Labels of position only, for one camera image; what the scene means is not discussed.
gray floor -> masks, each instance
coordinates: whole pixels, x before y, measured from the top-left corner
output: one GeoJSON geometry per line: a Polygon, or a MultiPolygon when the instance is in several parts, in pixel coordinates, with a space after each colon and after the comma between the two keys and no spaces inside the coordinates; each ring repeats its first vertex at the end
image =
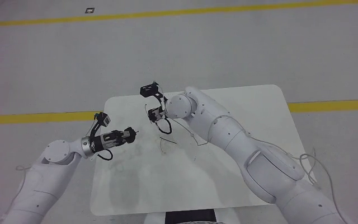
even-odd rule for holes
{"type": "MultiPolygon", "coordinates": [[[[287,2],[257,0],[255,4],[287,2]]],[[[10,1],[0,20],[200,8],[249,1],[10,1]]],[[[358,6],[0,27],[0,114],[101,110],[111,96],[276,84],[289,102],[358,99],[358,6]]],[[[293,114],[307,152],[332,174],[340,207],[358,214],[358,112],[293,114]]],[[[75,140],[91,122],[0,125],[0,213],[21,173],[56,139],[75,140]]],[[[144,215],[96,217],[89,209],[94,161],[81,161],[43,223],[142,223],[144,215]]],[[[315,176],[330,197],[328,179],[315,176]]],[[[238,208],[242,223],[286,223],[275,206],[238,208]]]]}

white table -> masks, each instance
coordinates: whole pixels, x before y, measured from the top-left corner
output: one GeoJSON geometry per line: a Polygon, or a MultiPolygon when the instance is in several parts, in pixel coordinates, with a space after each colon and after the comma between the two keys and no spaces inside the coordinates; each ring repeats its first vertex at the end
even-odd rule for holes
{"type": "MultiPolygon", "coordinates": [[[[225,106],[256,138],[277,144],[299,156],[304,153],[282,91],[274,85],[204,90],[225,106]]],[[[165,93],[167,98],[177,94],[165,93]]],[[[97,216],[181,211],[265,204],[244,183],[239,168],[223,150],[198,147],[190,134],[171,122],[170,136],[150,124],[147,109],[159,106],[154,97],[112,97],[104,112],[111,123],[101,133],[128,126],[136,140],[112,149],[114,159],[96,160],[91,212],[97,216]],[[173,144],[162,141],[160,136],[173,144]]]]}

white cable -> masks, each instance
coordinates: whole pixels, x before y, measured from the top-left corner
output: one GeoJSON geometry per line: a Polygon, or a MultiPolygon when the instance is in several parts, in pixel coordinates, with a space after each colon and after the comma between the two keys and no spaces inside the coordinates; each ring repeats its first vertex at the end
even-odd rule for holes
{"type": "Polygon", "coordinates": [[[203,146],[203,145],[209,143],[209,142],[206,142],[206,143],[203,143],[203,144],[199,144],[198,141],[196,140],[196,138],[194,137],[194,134],[191,131],[189,131],[189,129],[187,129],[184,125],[182,125],[181,123],[177,122],[176,120],[174,120],[174,119],[171,119],[171,120],[173,120],[174,122],[176,122],[177,124],[179,124],[180,126],[185,128],[185,130],[187,130],[190,133],[190,136],[194,139],[194,141],[196,142],[197,146],[203,146]]]}
{"type": "Polygon", "coordinates": [[[338,205],[337,205],[337,202],[336,202],[335,191],[334,191],[334,189],[333,189],[332,178],[331,178],[331,175],[329,174],[327,168],[326,168],[326,167],[324,166],[324,164],[321,163],[315,156],[311,156],[310,154],[304,153],[304,154],[300,155],[299,161],[300,161],[300,164],[301,164],[303,170],[304,170],[306,173],[307,173],[307,170],[305,169],[305,167],[303,166],[303,163],[302,163],[302,160],[303,160],[302,157],[303,157],[303,156],[313,158],[315,161],[317,161],[317,162],[322,166],[322,168],[323,168],[323,169],[325,170],[325,172],[327,173],[328,178],[329,178],[329,184],[330,184],[330,186],[331,186],[331,192],[332,192],[333,203],[335,204],[335,207],[336,207],[336,210],[337,210],[337,212],[338,212],[338,215],[341,217],[341,219],[343,220],[343,222],[344,222],[345,224],[348,224],[348,222],[343,218],[343,215],[342,215],[340,209],[338,208],[338,205]]]}
{"type": "Polygon", "coordinates": [[[14,203],[15,199],[16,199],[17,196],[20,194],[20,192],[21,192],[21,190],[22,190],[22,188],[23,188],[23,185],[25,184],[26,170],[29,169],[29,168],[30,168],[30,167],[25,168],[25,167],[23,167],[23,166],[21,166],[21,165],[16,166],[15,170],[17,170],[17,171],[23,170],[22,183],[21,183],[21,186],[20,186],[18,192],[16,193],[16,195],[12,198],[11,203],[10,203],[9,207],[7,208],[6,212],[2,215],[2,217],[1,217],[1,222],[2,222],[2,221],[5,219],[5,217],[9,214],[9,212],[10,212],[12,206],[13,206],[13,203],[14,203]]]}
{"type": "Polygon", "coordinates": [[[93,125],[95,124],[95,121],[96,121],[96,119],[93,120],[93,123],[92,123],[91,127],[89,128],[88,132],[84,136],[87,136],[89,134],[89,132],[91,131],[93,125]]]}

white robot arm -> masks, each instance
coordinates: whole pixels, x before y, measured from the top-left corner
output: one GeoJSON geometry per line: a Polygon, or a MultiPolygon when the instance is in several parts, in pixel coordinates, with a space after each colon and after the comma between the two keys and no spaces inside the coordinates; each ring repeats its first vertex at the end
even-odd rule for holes
{"type": "Polygon", "coordinates": [[[157,86],[154,82],[141,88],[142,96],[155,96],[164,104],[148,111],[150,120],[186,121],[202,139],[230,155],[252,192],[276,204],[290,224],[344,223],[332,201],[302,179],[301,166],[273,145],[249,137],[226,108],[194,87],[168,100],[157,86]]]}
{"type": "Polygon", "coordinates": [[[107,126],[110,122],[105,113],[97,114],[96,118],[97,124],[90,136],[74,142],[57,140],[46,147],[27,172],[4,224],[39,224],[64,193],[81,157],[89,158],[97,152],[134,141],[136,132],[131,127],[95,136],[100,126],[107,126]]]}

yellow floor line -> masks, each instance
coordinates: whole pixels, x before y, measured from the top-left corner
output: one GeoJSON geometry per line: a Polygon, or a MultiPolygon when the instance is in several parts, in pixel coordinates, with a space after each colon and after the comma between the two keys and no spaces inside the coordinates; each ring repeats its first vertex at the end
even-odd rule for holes
{"type": "Polygon", "coordinates": [[[358,100],[290,102],[291,113],[328,112],[358,110],[358,100]]]}
{"type": "MultiPolygon", "coordinates": [[[[358,110],[358,100],[289,102],[288,107],[291,113],[349,111],[358,110]]],[[[95,113],[99,111],[0,115],[0,124],[86,121],[93,120],[95,113]]]]}
{"type": "Polygon", "coordinates": [[[251,6],[192,8],[187,10],[152,11],[152,12],[138,12],[138,13],[114,14],[114,15],[97,15],[97,16],[81,16],[81,17],[66,17],[66,18],[41,18],[38,20],[0,21],[0,26],[55,24],[55,23],[64,23],[64,22],[85,22],[85,21],[99,21],[99,20],[121,20],[121,19],[130,19],[130,18],[179,16],[179,15],[192,15],[192,14],[224,13],[224,12],[243,12],[243,11],[257,11],[257,10],[279,10],[279,9],[287,9],[287,8],[334,6],[334,5],[341,5],[341,4],[357,4],[357,3],[358,0],[322,0],[322,1],[313,1],[313,2],[258,4],[258,5],[251,5],[251,6]]]}

